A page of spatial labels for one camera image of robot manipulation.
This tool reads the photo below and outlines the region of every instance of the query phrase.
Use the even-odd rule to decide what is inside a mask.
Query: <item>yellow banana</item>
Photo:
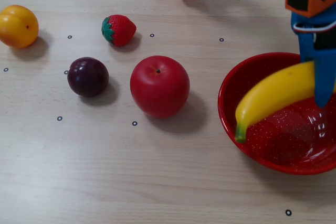
[[[292,103],[313,97],[314,91],[312,61],[284,68],[266,77],[243,97],[236,109],[236,141],[244,143],[249,126]]]

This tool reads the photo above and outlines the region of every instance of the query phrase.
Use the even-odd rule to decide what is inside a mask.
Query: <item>plum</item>
[[[71,64],[68,83],[76,94],[94,97],[105,90],[109,83],[109,73],[99,60],[83,57]]]

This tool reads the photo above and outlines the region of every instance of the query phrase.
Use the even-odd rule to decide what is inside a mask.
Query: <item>green leaves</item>
[[[113,38],[112,35],[114,34],[114,31],[111,28],[111,24],[109,24],[110,17],[107,17],[104,19],[103,24],[101,26],[101,33],[104,35],[104,38],[111,44],[113,44]]]

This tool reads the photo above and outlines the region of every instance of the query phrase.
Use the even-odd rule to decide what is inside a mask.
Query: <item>red apple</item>
[[[151,56],[135,67],[130,86],[133,99],[141,110],[156,118],[167,118],[185,104],[190,81],[176,60]]]

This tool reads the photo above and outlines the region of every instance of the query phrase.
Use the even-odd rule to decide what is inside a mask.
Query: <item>orange fruit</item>
[[[31,45],[38,35],[38,21],[32,11],[11,5],[0,13],[0,40],[10,47]]]

